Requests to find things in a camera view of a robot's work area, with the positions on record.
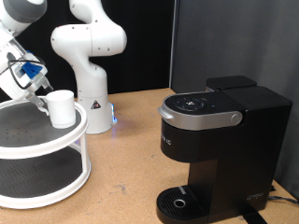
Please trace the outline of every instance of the black coffee maker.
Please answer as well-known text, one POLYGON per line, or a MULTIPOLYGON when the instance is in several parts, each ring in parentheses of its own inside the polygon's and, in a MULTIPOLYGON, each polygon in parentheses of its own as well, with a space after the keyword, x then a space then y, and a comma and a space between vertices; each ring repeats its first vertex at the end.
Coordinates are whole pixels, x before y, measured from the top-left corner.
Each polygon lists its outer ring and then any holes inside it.
POLYGON ((168 223, 211 223, 265 208, 292 102, 246 77, 164 99, 161 150, 189 162, 188 184, 157 199, 168 223))

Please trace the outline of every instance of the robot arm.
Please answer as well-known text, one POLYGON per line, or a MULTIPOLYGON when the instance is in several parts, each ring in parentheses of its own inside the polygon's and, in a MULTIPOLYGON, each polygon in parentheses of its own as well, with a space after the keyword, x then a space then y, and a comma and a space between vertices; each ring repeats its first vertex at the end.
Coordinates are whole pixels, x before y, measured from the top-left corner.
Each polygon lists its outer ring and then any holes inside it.
POLYGON ((46 10, 46 0, 0 0, 0 88, 12 100, 26 98, 48 115, 44 102, 35 95, 41 86, 52 91, 45 77, 48 70, 14 38, 46 10))
POLYGON ((89 58, 122 53, 127 37, 123 29, 107 16, 100 0, 69 0, 69 6, 73 15, 87 24, 57 27, 51 35, 51 44, 75 72, 78 102, 89 119, 87 133, 103 133, 112 126, 107 73, 91 63, 89 58))

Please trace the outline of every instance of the table surface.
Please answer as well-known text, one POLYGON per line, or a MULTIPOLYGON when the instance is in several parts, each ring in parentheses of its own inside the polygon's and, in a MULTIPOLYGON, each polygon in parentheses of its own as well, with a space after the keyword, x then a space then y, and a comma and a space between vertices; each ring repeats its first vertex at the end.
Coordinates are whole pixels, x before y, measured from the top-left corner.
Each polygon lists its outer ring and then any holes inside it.
MULTIPOLYGON (((161 223, 157 196, 186 185, 189 164, 172 161, 160 150, 161 117, 157 108, 170 89, 109 95, 119 120, 106 133, 87 135, 92 173, 86 184, 65 200, 36 209, 0 209, 4 223, 161 223)), ((271 196, 292 198, 278 183, 271 196)), ((299 223, 299 206, 271 201, 260 212, 269 223, 299 223)), ((246 224, 242 217, 218 223, 246 224)))

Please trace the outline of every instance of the button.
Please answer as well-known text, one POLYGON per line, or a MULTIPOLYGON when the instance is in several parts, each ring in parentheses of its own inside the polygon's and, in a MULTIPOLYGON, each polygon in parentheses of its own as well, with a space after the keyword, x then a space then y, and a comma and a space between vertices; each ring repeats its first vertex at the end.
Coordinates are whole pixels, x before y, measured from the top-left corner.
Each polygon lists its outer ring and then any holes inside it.
POLYGON ((241 116, 239 114, 233 114, 231 118, 231 122, 233 124, 238 124, 241 121, 241 116))
POLYGON ((182 100, 176 100, 175 101, 175 105, 182 105, 182 103, 183 103, 182 100))

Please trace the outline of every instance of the silver trim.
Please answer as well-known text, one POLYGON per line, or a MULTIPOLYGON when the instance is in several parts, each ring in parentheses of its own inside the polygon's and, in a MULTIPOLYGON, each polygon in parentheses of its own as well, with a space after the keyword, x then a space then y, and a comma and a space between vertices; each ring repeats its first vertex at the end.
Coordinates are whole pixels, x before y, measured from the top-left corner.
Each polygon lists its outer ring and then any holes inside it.
POLYGON ((189 93, 173 94, 167 96, 164 98, 163 105, 158 108, 162 119, 173 127, 188 131, 202 131, 235 126, 238 125, 243 119, 243 115, 239 111, 207 115, 187 115, 174 111, 165 104, 165 101, 169 97, 185 94, 189 93))
POLYGON ((176 199, 176 200, 174 201, 174 205, 175 205, 176 208, 183 208, 183 207, 186 206, 186 202, 185 202, 184 200, 182 200, 182 199, 176 199))

